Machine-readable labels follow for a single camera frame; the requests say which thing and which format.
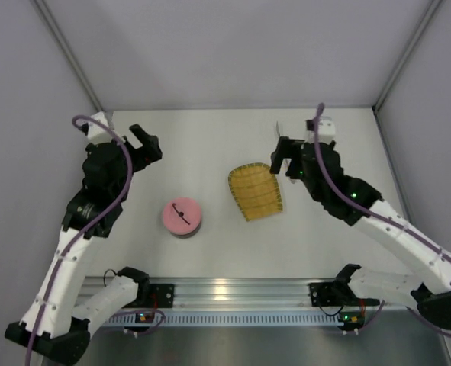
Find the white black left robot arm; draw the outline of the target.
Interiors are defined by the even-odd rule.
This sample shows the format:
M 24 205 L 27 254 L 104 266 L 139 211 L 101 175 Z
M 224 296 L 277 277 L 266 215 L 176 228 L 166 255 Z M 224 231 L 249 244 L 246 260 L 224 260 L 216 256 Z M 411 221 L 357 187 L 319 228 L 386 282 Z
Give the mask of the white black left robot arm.
M 97 294 L 77 304 L 79 292 L 98 251 L 123 211 L 134 173 L 161 160 L 157 136 L 141 126 L 130 132 L 141 142 L 134 148 L 126 137 L 110 136 L 89 143 L 82 164 L 82 187 L 67 204 L 59 242 L 40 290 L 21 320 L 10 323 L 5 338 L 61 364 L 74 365 L 98 329 L 124 308 L 156 309 L 150 277 L 125 267 Z

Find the pink round lid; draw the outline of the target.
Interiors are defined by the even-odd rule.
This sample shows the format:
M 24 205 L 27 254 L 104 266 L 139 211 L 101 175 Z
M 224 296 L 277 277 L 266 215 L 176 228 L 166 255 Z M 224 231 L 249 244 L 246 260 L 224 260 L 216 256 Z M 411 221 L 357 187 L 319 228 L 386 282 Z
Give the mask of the pink round lid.
M 201 225 L 201 206 L 190 197 L 177 197 L 165 205 L 161 219 L 170 233 L 184 234 Z

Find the right aluminium frame post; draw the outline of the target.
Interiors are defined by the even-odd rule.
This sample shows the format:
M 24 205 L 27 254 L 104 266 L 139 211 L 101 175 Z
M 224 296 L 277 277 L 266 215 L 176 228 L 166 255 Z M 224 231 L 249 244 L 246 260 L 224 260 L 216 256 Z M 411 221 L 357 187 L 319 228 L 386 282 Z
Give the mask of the right aluminium frame post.
M 388 78 L 383 84 L 381 91 L 379 92 L 378 97 L 375 100 L 375 103 L 372 105 L 372 113 L 374 115 L 385 154 L 388 159 L 391 175 L 395 182 L 401 209 L 404 217 L 408 218 L 410 221 L 414 221 L 413 210 L 411 209 L 411 205 L 408 200 L 408 194 L 401 179 L 401 173 L 399 172 L 399 169 L 396 165 L 394 158 L 394 148 L 390 144 L 390 140 L 388 139 L 385 125 L 383 124 L 381 119 L 381 112 L 387 100 L 395 90 L 395 87 L 399 83 L 401 77 L 403 76 L 404 71 L 410 65 L 411 60 L 417 52 L 417 48 L 430 29 L 430 26 L 432 25 L 434 19 L 437 17 L 437 13 L 443 7 L 444 3 L 445 1 L 442 0 L 432 0 L 427 3 L 427 6 L 417 20 L 414 29 L 411 31 L 407 41 L 402 47 L 398 58 L 395 60 L 395 64 L 391 68 L 391 71 L 388 74 Z

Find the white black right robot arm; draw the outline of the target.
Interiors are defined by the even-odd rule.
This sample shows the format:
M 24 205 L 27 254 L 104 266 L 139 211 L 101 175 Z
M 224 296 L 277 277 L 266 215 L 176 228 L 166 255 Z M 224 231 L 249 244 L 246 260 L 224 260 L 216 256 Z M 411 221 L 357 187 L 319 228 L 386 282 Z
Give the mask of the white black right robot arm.
M 271 155 L 272 174 L 284 159 L 287 177 L 300 180 L 311 198 L 332 217 L 388 250 L 410 275 L 345 265 L 330 286 L 343 302 L 373 299 L 403 305 L 439 329 L 451 330 L 451 255 L 428 239 L 366 181 L 344 173 L 334 143 L 279 138 Z

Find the aluminium frame post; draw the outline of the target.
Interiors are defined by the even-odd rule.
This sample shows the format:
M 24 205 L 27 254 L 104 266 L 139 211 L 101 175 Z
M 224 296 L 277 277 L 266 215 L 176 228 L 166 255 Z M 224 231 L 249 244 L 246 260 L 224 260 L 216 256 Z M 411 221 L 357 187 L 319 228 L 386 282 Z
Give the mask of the aluminium frame post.
M 402 47 L 398 58 L 395 60 L 395 64 L 391 68 L 391 71 L 388 74 L 388 78 L 383 84 L 381 91 L 379 92 L 378 97 L 375 100 L 375 103 L 372 105 L 372 113 L 374 115 L 385 154 L 388 159 L 391 175 L 395 182 L 401 209 L 404 217 L 408 218 L 410 221 L 414 221 L 413 210 L 411 209 L 411 205 L 408 200 L 408 194 L 401 179 L 401 173 L 399 172 L 399 169 L 396 165 L 394 158 L 394 148 L 390 144 L 390 140 L 388 139 L 385 125 L 383 124 L 381 119 L 381 112 L 387 100 L 395 90 L 395 87 L 399 83 L 401 77 L 403 76 L 404 71 L 410 65 L 411 60 L 417 52 L 417 48 L 430 29 L 430 26 L 432 25 L 434 19 L 437 17 L 437 13 L 443 7 L 444 3 L 445 1 L 442 0 L 432 0 L 427 3 L 427 6 L 417 20 L 414 29 L 411 31 L 407 41 Z
M 53 38 L 54 43 L 60 50 L 73 75 L 76 77 L 79 87 L 82 89 L 93 109 L 96 112 L 106 112 L 50 6 L 43 0 L 30 0 L 30 4 L 41 19 L 49 35 Z

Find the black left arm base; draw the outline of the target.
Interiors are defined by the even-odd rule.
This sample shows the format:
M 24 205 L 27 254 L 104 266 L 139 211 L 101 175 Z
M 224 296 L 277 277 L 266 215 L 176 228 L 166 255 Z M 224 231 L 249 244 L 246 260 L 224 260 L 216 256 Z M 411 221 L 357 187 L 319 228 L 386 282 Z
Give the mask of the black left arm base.
M 136 299 L 127 304 L 125 308 L 173 308 L 174 295 L 174 284 L 140 284 Z

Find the stainless steel round bowl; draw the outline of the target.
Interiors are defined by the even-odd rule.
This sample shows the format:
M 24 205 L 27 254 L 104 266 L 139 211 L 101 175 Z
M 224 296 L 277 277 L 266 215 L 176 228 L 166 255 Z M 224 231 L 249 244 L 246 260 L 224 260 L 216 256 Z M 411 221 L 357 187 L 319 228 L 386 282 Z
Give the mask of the stainless steel round bowl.
M 195 234 L 197 234 L 200 229 L 201 229 L 201 227 L 197 226 L 192 231 L 189 231 L 187 233 L 184 233 L 184 234 L 172 233 L 172 235 L 179 239 L 187 239 L 187 238 L 193 237 Z

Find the left aluminium frame post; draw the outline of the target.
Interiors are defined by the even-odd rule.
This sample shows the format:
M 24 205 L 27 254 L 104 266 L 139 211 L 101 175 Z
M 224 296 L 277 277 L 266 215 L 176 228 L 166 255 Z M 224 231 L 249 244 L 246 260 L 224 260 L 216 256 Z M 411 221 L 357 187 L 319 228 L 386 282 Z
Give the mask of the left aluminium frame post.
M 60 50 L 73 75 L 76 77 L 79 87 L 82 89 L 93 109 L 96 112 L 106 112 L 50 6 L 43 0 L 30 0 L 30 4 L 41 19 L 49 35 L 53 38 L 54 43 Z

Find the aluminium mounting rail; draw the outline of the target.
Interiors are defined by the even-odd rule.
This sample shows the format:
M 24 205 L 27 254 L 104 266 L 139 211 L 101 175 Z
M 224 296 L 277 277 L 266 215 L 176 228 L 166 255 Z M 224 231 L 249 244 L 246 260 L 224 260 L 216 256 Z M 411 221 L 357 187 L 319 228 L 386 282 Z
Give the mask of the aluminium mounting rail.
M 314 307 L 309 284 L 331 278 L 152 278 L 174 284 L 174 311 L 332 310 Z

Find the stainless steel tongs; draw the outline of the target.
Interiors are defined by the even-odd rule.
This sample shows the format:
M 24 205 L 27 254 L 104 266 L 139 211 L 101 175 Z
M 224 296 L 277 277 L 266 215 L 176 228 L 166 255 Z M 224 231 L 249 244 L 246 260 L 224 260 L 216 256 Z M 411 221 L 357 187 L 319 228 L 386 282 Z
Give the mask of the stainless steel tongs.
M 276 174 L 281 171 L 282 165 L 285 165 L 286 176 L 292 184 L 296 183 L 296 180 L 290 176 L 289 172 L 289 163 L 287 159 L 290 159 L 290 152 L 292 140 L 289 136 L 285 136 L 282 134 L 282 126 L 278 121 L 275 122 L 275 133 L 278 137 L 277 147 L 272 154 L 272 164 L 276 170 Z

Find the green bamboo woven tray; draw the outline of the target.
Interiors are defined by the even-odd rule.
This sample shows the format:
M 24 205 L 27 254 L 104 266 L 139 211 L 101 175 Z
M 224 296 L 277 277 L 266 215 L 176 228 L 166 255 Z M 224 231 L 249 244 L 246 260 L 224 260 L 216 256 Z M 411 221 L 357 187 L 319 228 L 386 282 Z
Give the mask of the green bamboo woven tray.
M 247 222 L 283 211 L 279 183 L 270 167 L 262 162 L 236 167 L 228 174 L 228 186 Z

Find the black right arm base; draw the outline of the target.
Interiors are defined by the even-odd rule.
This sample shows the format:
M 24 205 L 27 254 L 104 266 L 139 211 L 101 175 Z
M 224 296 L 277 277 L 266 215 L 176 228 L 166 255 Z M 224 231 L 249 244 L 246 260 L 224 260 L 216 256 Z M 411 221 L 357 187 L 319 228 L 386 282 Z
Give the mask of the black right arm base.
M 309 290 L 314 307 L 355 307 L 361 302 L 368 307 L 380 304 L 380 300 L 357 297 L 346 284 L 337 281 L 310 283 Z

